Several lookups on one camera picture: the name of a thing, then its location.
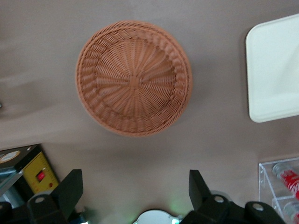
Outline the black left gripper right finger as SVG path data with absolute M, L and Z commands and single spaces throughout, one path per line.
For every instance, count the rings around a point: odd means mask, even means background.
M 268 204 L 256 201 L 240 207 L 220 194 L 212 194 L 198 170 L 189 172 L 189 197 L 193 210 L 182 224 L 284 224 Z

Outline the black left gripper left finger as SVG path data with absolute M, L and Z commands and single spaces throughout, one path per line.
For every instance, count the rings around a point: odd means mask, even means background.
M 40 192 L 24 205 L 12 208 L 11 203 L 0 203 L 2 224 L 68 224 L 69 217 L 83 195 L 81 169 L 73 169 L 51 192 Z

